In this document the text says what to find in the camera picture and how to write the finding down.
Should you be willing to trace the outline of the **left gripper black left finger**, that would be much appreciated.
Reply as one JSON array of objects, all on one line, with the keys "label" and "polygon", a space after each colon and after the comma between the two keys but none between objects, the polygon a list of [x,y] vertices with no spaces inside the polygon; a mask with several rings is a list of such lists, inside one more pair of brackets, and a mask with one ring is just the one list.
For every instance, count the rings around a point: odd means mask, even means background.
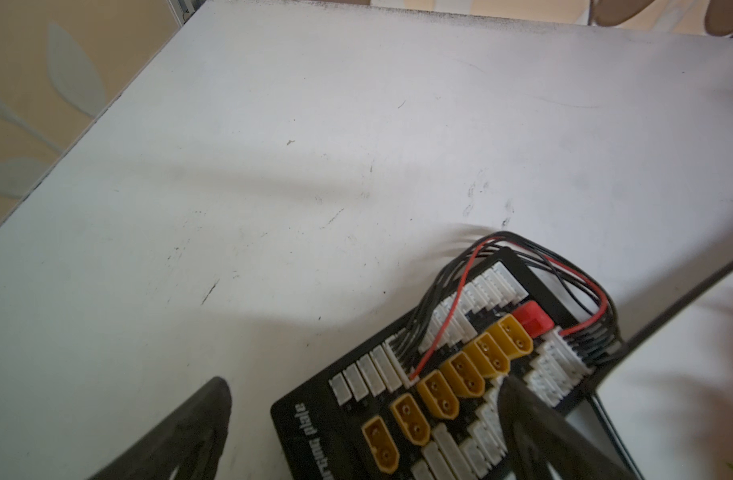
[{"label": "left gripper black left finger", "polygon": [[214,377],[94,479],[214,479],[228,438],[232,394]]}]

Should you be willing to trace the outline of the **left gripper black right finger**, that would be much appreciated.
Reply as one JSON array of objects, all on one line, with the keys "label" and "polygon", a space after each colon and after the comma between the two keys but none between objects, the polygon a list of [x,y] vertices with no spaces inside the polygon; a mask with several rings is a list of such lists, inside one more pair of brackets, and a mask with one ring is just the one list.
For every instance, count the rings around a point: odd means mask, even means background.
[{"label": "left gripper black right finger", "polygon": [[497,413],[517,480],[634,478],[517,378],[500,385]]}]

